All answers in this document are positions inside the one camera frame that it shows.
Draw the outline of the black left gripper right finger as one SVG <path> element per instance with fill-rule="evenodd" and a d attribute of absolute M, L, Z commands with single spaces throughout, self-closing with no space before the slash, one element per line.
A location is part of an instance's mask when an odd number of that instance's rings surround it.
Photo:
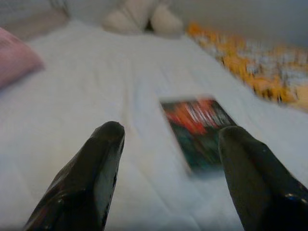
<path fill-rule="evenodd" d="M 242 127 L 229 126 L 219 132 L 218 149 L 244 230 L 308 229 L 308 189 L 266 144 Z"/>

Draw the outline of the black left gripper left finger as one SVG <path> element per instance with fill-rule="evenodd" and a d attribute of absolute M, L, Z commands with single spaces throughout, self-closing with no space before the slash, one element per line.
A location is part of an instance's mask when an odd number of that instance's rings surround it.
<path fill-rule="evenodd" d="M 96 128 L 57 173 L 25 231 L 103 231 L 113 198 L 125 129 L 115 121 Z"/>

